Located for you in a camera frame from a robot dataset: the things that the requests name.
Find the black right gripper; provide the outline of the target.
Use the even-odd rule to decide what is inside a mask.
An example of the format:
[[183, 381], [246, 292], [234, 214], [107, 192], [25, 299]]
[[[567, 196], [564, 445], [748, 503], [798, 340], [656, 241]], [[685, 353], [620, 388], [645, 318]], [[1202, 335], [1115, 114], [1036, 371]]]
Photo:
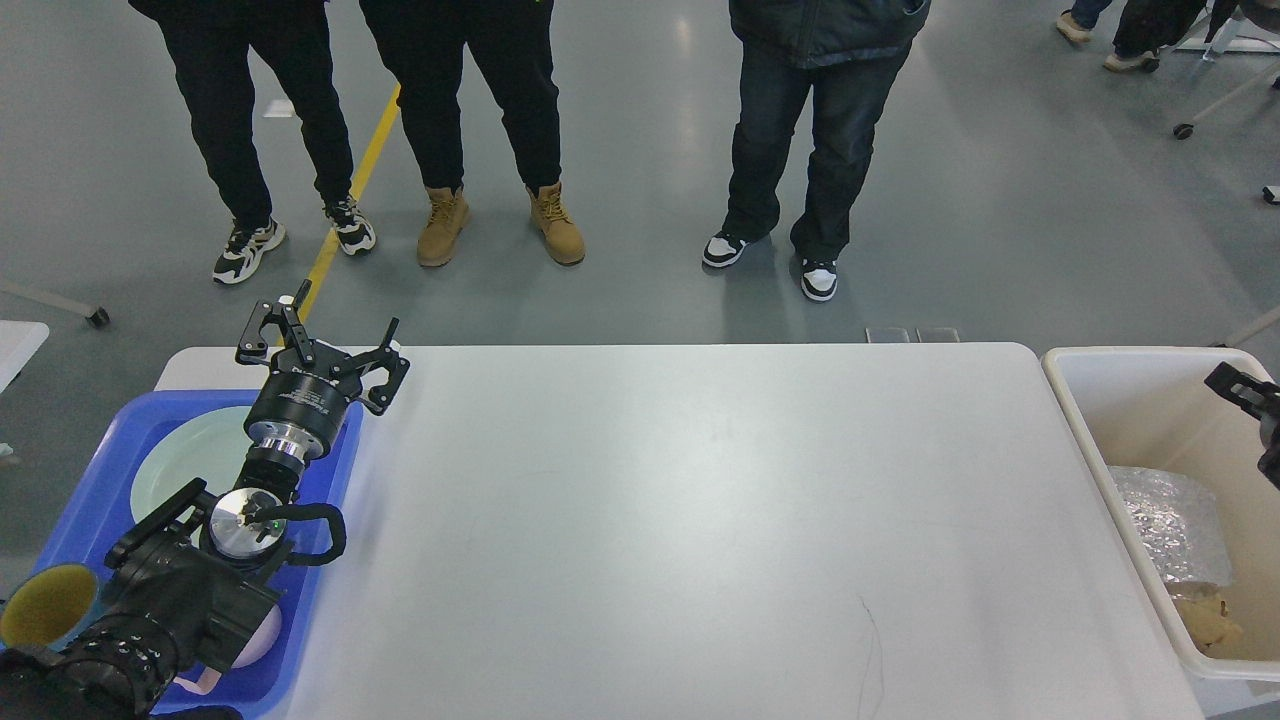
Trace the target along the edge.
[[1204, 378], [1204, 386], [1260, 420], [1263, 452], [1257, 468], [1270, 484], [1279, 489], [1279, 386], [1271, 380], [1254, 378], [1230, 363], [1220, 363]]

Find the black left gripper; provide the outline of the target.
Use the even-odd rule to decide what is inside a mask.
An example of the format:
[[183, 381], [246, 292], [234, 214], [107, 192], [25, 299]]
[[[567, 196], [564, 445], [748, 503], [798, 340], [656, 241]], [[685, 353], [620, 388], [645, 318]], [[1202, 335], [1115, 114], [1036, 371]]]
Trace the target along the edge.
[[[244, 432], [259, 448], [274, 448], [300, 462], [324, 457], [339, 434], [348, 406], [358, 401], [374, 415], [385, 414], [410, 370], [396, 345], [399, 318], [393, 316], [375, 348], [353, 356], [344, 350], [317, 350], [298, 314], [312, 282], [303, 279], [293, 295], [260, 300], [236, 346], [239, 365], [268, 365], [268, 379], [244, 419]], [[266, 327], [275, 327], [282, 350], [268, 359]], [[355, 365], [349, 361], [355, 359]], [[361, 378], [384, 372], [380, 384], [364, 389]]]

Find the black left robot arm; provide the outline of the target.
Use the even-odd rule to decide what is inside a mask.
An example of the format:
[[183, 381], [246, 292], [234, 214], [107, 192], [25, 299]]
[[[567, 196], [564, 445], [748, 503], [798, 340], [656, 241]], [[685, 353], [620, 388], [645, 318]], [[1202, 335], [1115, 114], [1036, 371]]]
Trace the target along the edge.
[[329, 455], [351, 404], [381, 415], [410, 370], [392, 318], [360, 354], [312, 338], [297, 307], [311, 284], [261, 301], [236, 350], [268, 378], [243, 424], [250, 446], [220, 495], [187, 480], [105, 555], [106, 584], [68, 585], [65, 565], [28, 580], [45, 602], [3, 633], [3, 714], [10, 719], [148, 719], [163, 694], [204, 666], [212, 689], [282, 598], [284, 566], [333, 562], [347, 546], [333, 503], [301, 503], [310, 465]]

